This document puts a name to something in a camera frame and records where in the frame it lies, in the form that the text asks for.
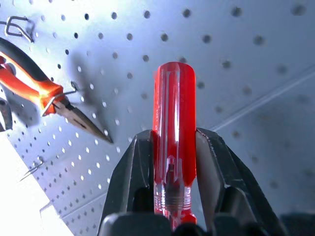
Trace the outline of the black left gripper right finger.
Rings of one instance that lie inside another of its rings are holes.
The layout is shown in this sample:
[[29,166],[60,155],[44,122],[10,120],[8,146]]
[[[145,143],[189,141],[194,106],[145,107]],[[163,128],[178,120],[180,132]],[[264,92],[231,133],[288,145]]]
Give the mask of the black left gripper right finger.
[[249,168],[216,132],[196,130],[196,169],[210,236],[286,236]]

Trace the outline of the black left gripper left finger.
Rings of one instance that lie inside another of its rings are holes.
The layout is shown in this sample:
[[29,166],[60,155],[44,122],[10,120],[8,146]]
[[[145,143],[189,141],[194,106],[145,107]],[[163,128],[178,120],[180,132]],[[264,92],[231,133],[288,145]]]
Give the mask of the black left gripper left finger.
[[114,168],[97,236],[153,236],[153,135],[134,136]]

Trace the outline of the red screwdriver handle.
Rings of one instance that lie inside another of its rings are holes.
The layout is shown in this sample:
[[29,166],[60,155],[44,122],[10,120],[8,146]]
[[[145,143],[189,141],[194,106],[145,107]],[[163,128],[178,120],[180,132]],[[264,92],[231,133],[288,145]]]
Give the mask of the red screwdriver handle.
[[196,223],[191,189],[196,179],[195,72],[182,62],[167,62],[155,73],[154,212],[175,230]]

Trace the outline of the grey pegboard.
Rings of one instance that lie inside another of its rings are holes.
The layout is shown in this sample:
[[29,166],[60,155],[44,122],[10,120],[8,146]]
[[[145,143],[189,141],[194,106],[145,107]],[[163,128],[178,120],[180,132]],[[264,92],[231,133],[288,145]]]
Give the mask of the grey pegboard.
[[[114,168],[153,123],[154,72],[196,73],[196,124],[249,167],[278,216],[315,215],[315,0],[0,0],[30,33],[6,36],[69,96],[110,144],[0,86],[7,139],[29,170],[25,236],[96,236]],[[19,181],[24,170],[2,169]]]

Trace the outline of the orange and black pliers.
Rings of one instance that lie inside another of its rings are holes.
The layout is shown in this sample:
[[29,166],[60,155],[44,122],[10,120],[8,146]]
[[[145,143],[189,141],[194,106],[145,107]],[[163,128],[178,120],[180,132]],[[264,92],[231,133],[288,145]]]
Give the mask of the orange and black pliers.
[[[18,96],[37,105],[41,112],[53,96],[64,92],[63,87],[51,81],[26,53],[1,37],[0,57],[10,60],[14,66],[20,69],[33,84],[33,87],[21,81],[2,63],[0,63],[0,84]],[[109,134],[101,131],[80,109],[72,106],[67,95],[57,98],[47,113],[49,115],[58,114],[66,118],[72,125],[109,143],[113,143]]]

